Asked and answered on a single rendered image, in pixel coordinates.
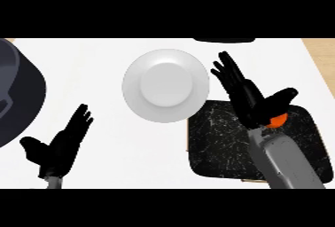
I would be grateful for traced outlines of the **orange squash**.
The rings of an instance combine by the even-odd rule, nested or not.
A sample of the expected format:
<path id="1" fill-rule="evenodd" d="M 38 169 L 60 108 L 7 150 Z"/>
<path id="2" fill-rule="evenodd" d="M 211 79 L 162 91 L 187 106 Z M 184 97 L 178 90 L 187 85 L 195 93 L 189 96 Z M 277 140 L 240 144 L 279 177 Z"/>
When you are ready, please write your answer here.
<path id="1" fill-rule="evenodd" d="M 288 119 L 288 113 L 270 118 L 270 123 L 266 125 L 267 128 L 274 129 L 280 128 Z"/>

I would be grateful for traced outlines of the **black speckled tray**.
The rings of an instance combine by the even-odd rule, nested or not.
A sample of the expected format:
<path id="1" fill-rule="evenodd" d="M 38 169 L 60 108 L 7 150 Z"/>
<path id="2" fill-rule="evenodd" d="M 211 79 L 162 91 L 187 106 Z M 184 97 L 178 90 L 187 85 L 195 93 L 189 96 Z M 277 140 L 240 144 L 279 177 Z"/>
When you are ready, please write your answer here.
<path id="1" fill-rule="evenodd" d="M 288 120 L 279 129 L 266 129 L 263 136 L 283 133 L 296 142 L 322 183 L 333 171 L 329 154 L 308 111 L 289 106 Z M 248 130 L 240 124 L 229 101 L 206 100 L 189 118 L 189 161 L 199 176 L 263 180 L 264 176 L 248 155 Z"/>

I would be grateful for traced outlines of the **white round plate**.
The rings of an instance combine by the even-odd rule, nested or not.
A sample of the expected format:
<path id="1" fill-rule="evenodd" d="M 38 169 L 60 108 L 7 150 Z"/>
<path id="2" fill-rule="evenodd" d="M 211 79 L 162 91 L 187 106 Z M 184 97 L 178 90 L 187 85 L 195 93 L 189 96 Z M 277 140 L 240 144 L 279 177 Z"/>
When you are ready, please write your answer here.
<path id="1" fill-rule="evenodd" d="M 170 123 L 190 118 L 209 94 L 202 62 L 184 51 L 149 51 L 130 64 L 122 78 L 122 97 L 146 120 Z"/>

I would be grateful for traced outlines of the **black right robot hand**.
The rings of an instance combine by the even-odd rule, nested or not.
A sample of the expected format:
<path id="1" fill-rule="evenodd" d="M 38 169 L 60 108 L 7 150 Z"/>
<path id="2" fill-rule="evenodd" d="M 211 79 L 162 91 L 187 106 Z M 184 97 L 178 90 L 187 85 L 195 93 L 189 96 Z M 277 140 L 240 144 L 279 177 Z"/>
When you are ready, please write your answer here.
<path id="1" fill-rule="evenodd" d="M 226 51 L 218 53 L 218 58 L 221 62 L 214 62 L 211 73 L 226 89 L 239 122 L 246 129 L 266 127 L 270 118 L 288 114 L 298 91 L 295 88 L 286 88 L 267 98 L 263 97 L 255 83 L 245 78 Z"/>

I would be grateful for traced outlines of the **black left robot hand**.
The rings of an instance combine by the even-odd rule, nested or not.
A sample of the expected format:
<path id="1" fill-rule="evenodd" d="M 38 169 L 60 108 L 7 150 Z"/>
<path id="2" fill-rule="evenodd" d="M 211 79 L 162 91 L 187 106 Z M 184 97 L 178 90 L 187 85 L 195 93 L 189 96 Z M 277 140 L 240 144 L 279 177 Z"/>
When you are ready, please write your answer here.
<path id="1" fill-rule="evenodd" d="M 40 166 L 38 178 L 63 178 L 69 173 L 91 122 L 87 105 L 81 104 L 63 130 L 47 145 L 34 137 L 21 138 L 26 159 Z"/>

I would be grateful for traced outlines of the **black flat object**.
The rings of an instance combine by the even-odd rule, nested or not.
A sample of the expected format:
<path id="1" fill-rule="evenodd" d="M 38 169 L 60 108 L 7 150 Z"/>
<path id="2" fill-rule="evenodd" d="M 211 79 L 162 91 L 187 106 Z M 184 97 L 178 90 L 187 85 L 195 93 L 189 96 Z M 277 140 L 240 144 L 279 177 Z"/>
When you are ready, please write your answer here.
<path id="1" fill-rule="evenodd" d="M 206 43 L 252 43 L 255 38 L 193 38 L 199 42 Z"/>

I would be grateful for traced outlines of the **dark grey rounded appliance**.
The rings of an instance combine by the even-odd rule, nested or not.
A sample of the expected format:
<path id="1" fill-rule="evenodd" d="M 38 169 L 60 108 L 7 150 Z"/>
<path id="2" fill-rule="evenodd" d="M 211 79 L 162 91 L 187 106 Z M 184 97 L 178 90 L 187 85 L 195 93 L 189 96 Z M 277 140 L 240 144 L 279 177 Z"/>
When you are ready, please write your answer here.
<path id="1" fill-rule="evenodd" d="M 32 123 L 46 99 L 46 80 L 15 44 L 0 38 L 0 148 Z"/>

